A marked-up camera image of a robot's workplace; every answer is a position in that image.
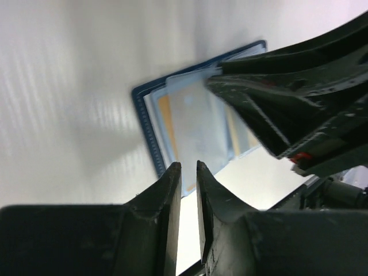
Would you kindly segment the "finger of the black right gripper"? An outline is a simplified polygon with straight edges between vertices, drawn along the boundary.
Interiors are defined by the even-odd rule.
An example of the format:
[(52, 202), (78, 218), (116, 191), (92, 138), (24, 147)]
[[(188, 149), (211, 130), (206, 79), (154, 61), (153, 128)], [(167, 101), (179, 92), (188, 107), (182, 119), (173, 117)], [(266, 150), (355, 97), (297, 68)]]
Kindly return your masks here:
[(279, 95), (328, 94), (367, 82), (367, 13), (313, 39), (223, 62), (217, 83)]

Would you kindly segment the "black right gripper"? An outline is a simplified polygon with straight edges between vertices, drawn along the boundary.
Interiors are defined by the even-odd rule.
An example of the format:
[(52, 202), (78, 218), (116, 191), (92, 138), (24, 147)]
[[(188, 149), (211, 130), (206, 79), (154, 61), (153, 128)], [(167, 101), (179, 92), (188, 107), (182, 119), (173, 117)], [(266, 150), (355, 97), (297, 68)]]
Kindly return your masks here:
[(269, 153), (290, 159), (304, 175), (367, 164), (367, 82), (320, 94), (323, 76), (301, 71), (221, 74), (206, 85)]

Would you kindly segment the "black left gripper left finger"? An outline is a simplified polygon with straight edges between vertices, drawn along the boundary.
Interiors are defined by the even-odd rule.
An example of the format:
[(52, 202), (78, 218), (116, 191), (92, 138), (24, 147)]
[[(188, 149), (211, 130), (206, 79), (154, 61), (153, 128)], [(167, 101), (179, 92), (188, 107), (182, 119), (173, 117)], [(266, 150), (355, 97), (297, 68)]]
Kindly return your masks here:
[(181, 165), (122, 205), (1, 209), (2, 275), (174, 275)]

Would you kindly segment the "silver credit card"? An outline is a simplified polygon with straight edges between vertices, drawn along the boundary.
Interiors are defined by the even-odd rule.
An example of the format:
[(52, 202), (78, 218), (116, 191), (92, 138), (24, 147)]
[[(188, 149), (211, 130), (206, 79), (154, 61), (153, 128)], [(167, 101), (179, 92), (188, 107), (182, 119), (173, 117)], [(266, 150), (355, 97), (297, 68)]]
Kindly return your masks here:
[(218, 69), (196, 70), (166, 81), (177, 159), (190, 173), (200, 160), (215, 174), (231, 157), (224, 104), (205, 84), (209, 77), (218, 74)]

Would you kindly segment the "blue leather card holder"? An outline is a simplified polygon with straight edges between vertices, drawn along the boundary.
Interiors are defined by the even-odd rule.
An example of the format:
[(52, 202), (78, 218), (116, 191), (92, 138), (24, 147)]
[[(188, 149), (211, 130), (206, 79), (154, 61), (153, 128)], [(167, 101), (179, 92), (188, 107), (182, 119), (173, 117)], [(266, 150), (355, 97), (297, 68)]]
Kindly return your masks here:
[(266, 41), (258, 40), (132, 90), (156, 173), (161, 177), (171, 163), (180, 162), (183, 197), (196, 189), (198, 160), (216, 174), (230, 161), (258, 148), (244, 122), (206, 88), (205, 81), (221, 74), (221, 62), (266, 51)]

